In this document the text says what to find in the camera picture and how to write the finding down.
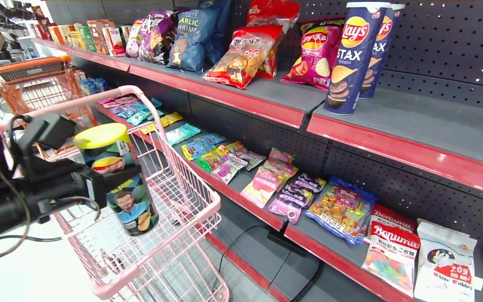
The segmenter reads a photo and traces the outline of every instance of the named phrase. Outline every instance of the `wire basket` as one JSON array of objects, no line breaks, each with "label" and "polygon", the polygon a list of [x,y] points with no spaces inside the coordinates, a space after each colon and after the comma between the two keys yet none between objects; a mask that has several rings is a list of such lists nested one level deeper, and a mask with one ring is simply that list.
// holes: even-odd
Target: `wire basket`
[{"label": "wire basket", "polygon": [[[122,86],[31,115],[63,112],[72,106],[132,93],[159,121],[156,109],[135,86]],[[128,133],[159,216],[151,231],[129,237],[109,208],[101,211],[97,221],[96,212],[85,206],[75,206],[54,216],[91,278],[93,293],[100,299],[226,302],[230,296],[228,287],[199,245],[221,221],[217,213],[220,197],[167,143],[161,123],[156,122],[155,126],[163,153],[142,139],[140,129],[146,126],[132,128]],[[73,148],[50,160],[67,157],[79,161],[79,155],[79,150]]]}]

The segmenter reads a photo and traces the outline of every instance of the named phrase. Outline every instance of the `potato chip bag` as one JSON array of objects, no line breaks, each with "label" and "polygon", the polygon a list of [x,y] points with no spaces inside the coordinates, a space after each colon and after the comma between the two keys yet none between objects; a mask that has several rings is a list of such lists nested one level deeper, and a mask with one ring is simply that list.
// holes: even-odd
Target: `potato chip bag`
[{"label": "potato chip bag", "polygon": [[327,89],[337,58],[344,18],[312,21],[301,25],[301,57],[293,64],[282,81],[309,84]]},{"label": "potato chip bag", "polygon": [[300,5],[288,0],[270,1],[253,0],[247,14],[247,26],[277,24],[282,26],[282,33],[276,39],[267,59],[258,67],[257,75],[273,78],[277,73],[277,48],[299,18]]},{"label": "potato chip bag", "polygon": [[281,32],[280,25],[235,30],[228,51],[203,78],[245,89],[257,74],[258,67],[266,60]]}]

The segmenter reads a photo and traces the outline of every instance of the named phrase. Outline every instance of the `lay's stax can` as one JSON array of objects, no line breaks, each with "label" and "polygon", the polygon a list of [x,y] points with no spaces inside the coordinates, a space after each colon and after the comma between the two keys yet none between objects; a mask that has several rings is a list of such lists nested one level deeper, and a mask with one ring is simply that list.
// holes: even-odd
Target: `lay's stax can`
[{"label": "lay's stax can", "polygon": [[[100,174],[116,174],[138,165],[123,124],[114,122],[89,128],[74,136],[73,143],[81,150],[85,164]],[[106,198],[107,205],[130,236],[143,235],[158,222],[142,173],[130,175],[107,193]]]},{"label": "lay's stax can", "polygon": [[404,9],[405,4],[391,4],[391,8],[387,8],[387,12],[383,17],[381,28],[376,36],[376,43],[372,50],[372,57],[368,63],[368,69],[364,75],[363,86],[359,98],[373,98],[376,86],[381,76],[383,69],[383,62],[387,58],[392,36],[398,26],[398,19],[401,15],[401,10]]},{"label": "lay's stax can", "polygon": [[350,115],[357,105],[364,75],[372,55],[389,2],[349,2],[343,36],[324,109],[338,115]]}]

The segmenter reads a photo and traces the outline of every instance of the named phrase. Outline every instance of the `blue candy packet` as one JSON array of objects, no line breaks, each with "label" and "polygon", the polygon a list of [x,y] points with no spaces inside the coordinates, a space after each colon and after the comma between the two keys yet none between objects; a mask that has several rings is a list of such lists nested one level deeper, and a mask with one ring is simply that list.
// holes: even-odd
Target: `blue candy packet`
[{"label": "blue candy packet", "polygon": [[204,136],[201,136],[199,138],[196,138],[195,141],[205,141],[207,143],[211,143],[212,145],[215,145],[217,143],[221,143],[223,141],[226,141],[226,137],[216,134],[216,133],[210,133],[206,134]]},{"label": "blue candy packet", "polygon": [[219,11],[201,8],[179,14],[178,32],[171,48],[167,68],[202,74],[206,47],[209,44]]},{"label": "blue candy packet", "polygon": [[206,58],[211,65],[216,65],[225,54],[224,37],[229,28],[231,0],[199,0],[199,8],[217,8],[217,22],[211,40],[207,45]]},{"label": "blue candy packet", "polygon": [[200,132],[201,130],[199,128],[186,123],[179,128],[167,132],[165,135],[167,136],[167,142],[169,142],[169,145],[174,145],[175,143],[180,143]]}]

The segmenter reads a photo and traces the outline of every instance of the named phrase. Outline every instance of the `yellow candy packet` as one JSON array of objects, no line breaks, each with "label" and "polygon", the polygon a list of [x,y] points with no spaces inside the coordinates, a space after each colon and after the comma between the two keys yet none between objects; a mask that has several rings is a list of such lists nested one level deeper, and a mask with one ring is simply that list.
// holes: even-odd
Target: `yellow candy packet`
[{"label": "yellow candy packet", "polygon": [[[178,122],[179,120],[182,120],[182,119],[183,119],[182,115],[180,115],[180,113],[178,112],[175,112],[175,113],[171,113],[170,115],[165,115],[160,119],[160,122],[163,128],[165,128],[170,124],[173,124],[174,122]],[[140,131],[142,132],[142,134],[149,134],[150,132],[156,131],[156,127],[154,126],[154,124],[149,124],[145,128],[142,128]]]}]

